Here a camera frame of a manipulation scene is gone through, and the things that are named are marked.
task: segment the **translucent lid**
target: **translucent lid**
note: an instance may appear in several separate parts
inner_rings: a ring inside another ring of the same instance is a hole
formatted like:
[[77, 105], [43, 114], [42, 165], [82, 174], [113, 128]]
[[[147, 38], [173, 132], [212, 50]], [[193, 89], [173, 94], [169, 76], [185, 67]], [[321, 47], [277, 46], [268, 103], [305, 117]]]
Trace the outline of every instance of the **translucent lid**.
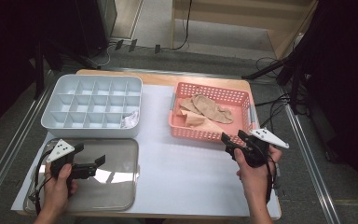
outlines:
[[[52, 139], [44, 152], [57, 144], [60, 139]], [[132, 206], [135, 198], [136, 178], [139, 175], [138, 143], [134, 139], [63, 139], [74, 146], [84, 143], [83, 151], [75, 154], [74, 163], [94, 163], [105, 155], [106, 162], [101, 165], [95, 176], [77, 179], [76, 194], [69, 198], [67, 212], [119, 211]], [[39, 170], [39, 186], [44, 181], [45, 166]], [[28, 194], [34, 192], [34, 177]], [[40, 192], [43, 206], [43, 190]], [[32, 201], [25, 198], [24, 210], [35, 212]]]

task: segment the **gray carpet floor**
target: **gray carpet floor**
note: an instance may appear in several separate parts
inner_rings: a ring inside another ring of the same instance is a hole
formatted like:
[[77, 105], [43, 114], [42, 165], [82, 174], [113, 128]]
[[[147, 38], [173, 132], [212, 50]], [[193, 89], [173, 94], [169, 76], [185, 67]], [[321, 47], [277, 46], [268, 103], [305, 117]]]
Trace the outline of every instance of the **gray carpet floor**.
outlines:
[[[93, 58], [94, 62], [105, 63], [107, 56], [102, 54]], [[241, 78], [241, 75], [252, 74], [256, 71], [256, 61], [241, 60], [195, 53], [163, 51], [155, 54], [153, 49], [137, 48], [129, 53], [128, 47], [111, 52], [111, 61], [102, 66], [103, 70], [118, 68], [148, 69], [159, 71], [186, 72], [191, 76]], [[55, 77], [75, 73], [81, 69], [78, 63], [64, 57], [64, 67], [61, 72], [54, 72]], [[250, 82], [256, 103], [274, 100], [279, 97], [280, 87], [271, 77], [261, 77]], [[18, 101], [0, 119], [0, 158], [4, 154], [28, 108], [33, 102], [34, 85], [30, 86]], [[33, 216], [22, 216], [10, 207], [17, 196], [22, 181], [30, 169], [37, 150], [42, 145], [47, 131], [41, 126], [40, 119], [44, 107], [38, 113], [31, 130], [10, 166], [6, 177], [0, 186], [0, 223], [32, 223]], [[269, 117], [269, 105], [257, 108], [260, 121]], [[298, 117], [305, 135], [307, 136], [312, 154], [323, 175], [325, 184], [335, 202], [341, 223], [358, 223], [358, 174], [347, 164], [333, 164], [324, 156], [323, 144], [310, 119]], [[276, 223], [327, 223], [324, 210], [310, 179], [310, 174], [303, 155], [299, 150], [294, 131], [285, 111], [274, 117], [275, 133], [290, 144], [290, 149], [283, 151], [280, 162], [280, 187], [277, 189], [282, 217]], [[74, 217], [63, 217], [61, 223], [73, 223]], [[248, 220], [196, 220], [170, 219], [166, 223], [247, 223]]]

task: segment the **person's left hand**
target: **person's left hand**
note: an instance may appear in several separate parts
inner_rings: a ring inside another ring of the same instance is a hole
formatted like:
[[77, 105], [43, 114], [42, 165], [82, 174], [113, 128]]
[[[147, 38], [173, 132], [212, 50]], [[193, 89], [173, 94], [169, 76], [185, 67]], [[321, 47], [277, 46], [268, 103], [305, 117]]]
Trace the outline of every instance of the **person's left hand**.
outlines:
[[[54, 223], [68, 206], [66, 179], [71, 174], [72, 166], [71, 164], [65, 164], [61, 168], [58, 178], [51, 178], [50, 166], [51, 163], [46, 163], [45, 178], [48, 182], [44, 186], [45, 201], [35, 223]], [[75, 194], [76, 191], [77, 183], [73, 180], [70, 193]]]

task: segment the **white tabletop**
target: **white tabletop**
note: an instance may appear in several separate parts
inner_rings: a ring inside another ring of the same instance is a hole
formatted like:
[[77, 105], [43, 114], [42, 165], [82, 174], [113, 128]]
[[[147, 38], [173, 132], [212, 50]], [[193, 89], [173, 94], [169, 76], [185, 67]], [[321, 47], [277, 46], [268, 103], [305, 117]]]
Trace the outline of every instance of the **white tabletop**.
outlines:
[[[139, 165], [135, 201], [121, 212], [75, 213], [104, 217], [248, 217], [248, 204], [237, 163], [219, 143], [171, 136], [168, 124], [172, 86], [144, 85], [139, 144]], [[31, 185], [31, 174], [46, 142], [56, 138], [48, 133], [11, 210], [25, 214], [23, 202]], [[281, 217], [274, 191], [268, 203], [273, 219]]]

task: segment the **white divided box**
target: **white divided box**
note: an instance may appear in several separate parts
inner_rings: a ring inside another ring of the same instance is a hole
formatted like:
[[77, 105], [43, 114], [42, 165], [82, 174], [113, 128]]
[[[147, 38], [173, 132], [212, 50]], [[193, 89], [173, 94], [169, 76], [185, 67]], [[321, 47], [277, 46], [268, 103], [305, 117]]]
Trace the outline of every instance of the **white divided box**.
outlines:
[[[139, 132], [142, 80], [138, 77], [60, 77], [42, 116], [56, 137], [133, 138]], [[132, 119], [132, 125], [123, 121]]]

